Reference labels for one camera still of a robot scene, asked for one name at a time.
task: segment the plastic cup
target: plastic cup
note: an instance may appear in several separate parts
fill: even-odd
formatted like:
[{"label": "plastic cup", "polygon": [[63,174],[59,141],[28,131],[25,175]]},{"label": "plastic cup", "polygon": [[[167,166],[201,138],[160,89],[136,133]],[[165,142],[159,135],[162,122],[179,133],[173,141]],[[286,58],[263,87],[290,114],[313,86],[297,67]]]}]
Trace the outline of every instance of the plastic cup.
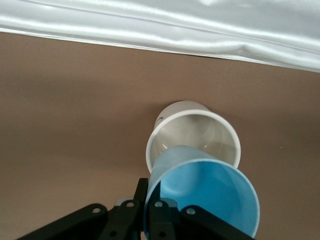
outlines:
[{"label": "plastic cup", "polygon": [[234,128],[194,101],[173,103],[157,117],[146,146],[149,172],[164,150],[179,145],[201,150],[236,168],[240,162],[240,141]]},{"label": "plastic cup", "polygon": [[189,146],[165,150],[153,165],[145,213],[158,183],[160,197],[176,201],[180,211],[200,206],[252,238],[256,235],[260,220],[257,193],[232,165]]}]

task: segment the brown surface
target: brown surface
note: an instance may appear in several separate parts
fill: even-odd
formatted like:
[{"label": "brown surface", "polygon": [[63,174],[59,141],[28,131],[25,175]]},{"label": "brown surface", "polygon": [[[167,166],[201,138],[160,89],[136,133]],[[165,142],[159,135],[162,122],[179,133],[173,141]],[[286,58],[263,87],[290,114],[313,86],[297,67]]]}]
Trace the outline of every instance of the brown surface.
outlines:
[{"label": "brown surface", "polygon": [[0,239],[132,196],[155,118],[179,100],[237,131],[257,239],[320,238],[319,73],[5,33],[0,54]]}]

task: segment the silver screw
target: silver screw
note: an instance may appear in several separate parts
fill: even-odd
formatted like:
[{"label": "silver screw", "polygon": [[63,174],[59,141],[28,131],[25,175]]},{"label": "silver screw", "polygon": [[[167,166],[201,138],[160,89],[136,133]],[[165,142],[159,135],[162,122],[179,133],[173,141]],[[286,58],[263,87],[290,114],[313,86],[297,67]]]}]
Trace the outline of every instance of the silver screw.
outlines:
[{"label": "silver screw", "polygon": [[95,209],[92,210],[92,213],[93,214],[97,214],[97,213],[100,213],[101,209],[96,207]]},{"label": "silver screw", "polygon": [[126,206],[127,206],[128,208],[132,208],[134,205],[135,205],[135,204],[134,204],[133,202],[128,202],[128,203],[126,204]]},{"label": "silver screw", "polygon": [[161,208],[161,207],[163,206],[163,203],[162,203],[161,201],[156,201],[155,204],[154,204],[154,206],[155,206],[156,208]]},{"label": "silver screw", "polygon": [[189,215],[193,215],[193,214],[196,214],[196,210],[194,210],[193,208],[190,207],[186,210],[186,213]]}]

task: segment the blue cup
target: blue cup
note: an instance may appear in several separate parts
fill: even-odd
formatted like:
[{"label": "blue cup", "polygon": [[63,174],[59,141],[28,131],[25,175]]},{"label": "blue cup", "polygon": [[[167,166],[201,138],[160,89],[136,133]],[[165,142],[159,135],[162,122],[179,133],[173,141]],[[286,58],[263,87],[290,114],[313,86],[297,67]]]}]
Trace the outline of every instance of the blue cup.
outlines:
[{"label": "blue cup", "polygon": [[256,235],[257,193],[232,165],[190,146],[174,146],[162,152],[152,167],[145,208],[159,182],[160,197],[175,200],[180,211],[200,206],[245,234]]}]

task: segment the shiny white cloth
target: shiny white cloth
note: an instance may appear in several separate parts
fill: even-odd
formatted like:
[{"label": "shiny white cloth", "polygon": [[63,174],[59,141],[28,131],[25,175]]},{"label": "shiny white cloth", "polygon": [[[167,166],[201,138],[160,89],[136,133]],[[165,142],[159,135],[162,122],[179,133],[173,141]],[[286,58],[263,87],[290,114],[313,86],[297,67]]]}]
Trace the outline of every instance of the shiny white cloth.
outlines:
[{"label": "shiny white cloth", "polygon": [[320,72],[315,0],[0,0],[0,31]]}]

